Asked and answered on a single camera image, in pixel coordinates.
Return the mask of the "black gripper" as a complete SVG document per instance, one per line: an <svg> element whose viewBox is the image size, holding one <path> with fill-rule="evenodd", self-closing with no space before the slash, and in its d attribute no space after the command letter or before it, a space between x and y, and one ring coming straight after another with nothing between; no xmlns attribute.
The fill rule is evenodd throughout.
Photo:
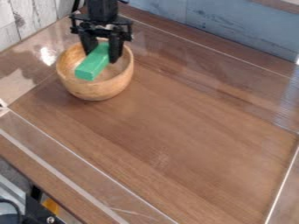
<svg viewBox="0 0 299 224"><path fill-rule="evenodd" d="M87 14L74 13L69 15L69 20L70 33L79 34L85 54L89 54L99 45L96 37L108 38L108 58L109 62L115 64L123 55L124 41L133 39L133 22L121 16L116 16L108 22L96 21L91 20Z"/></svg>

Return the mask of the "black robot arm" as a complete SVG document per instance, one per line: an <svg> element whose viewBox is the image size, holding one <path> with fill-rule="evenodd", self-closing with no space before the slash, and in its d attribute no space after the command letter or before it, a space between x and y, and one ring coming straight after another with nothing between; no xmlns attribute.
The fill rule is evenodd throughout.
<svg viewBox="0 0 299 224"><path fill-rule="evenodd" d="M127 4L127 0L87 0L87 12L70 13L70 33L79 35L85 54L96 49L97 38L107 39L108 59L116 63L123 56L125 42L133 39L133 22L119 15L117 3Z"/></svg>

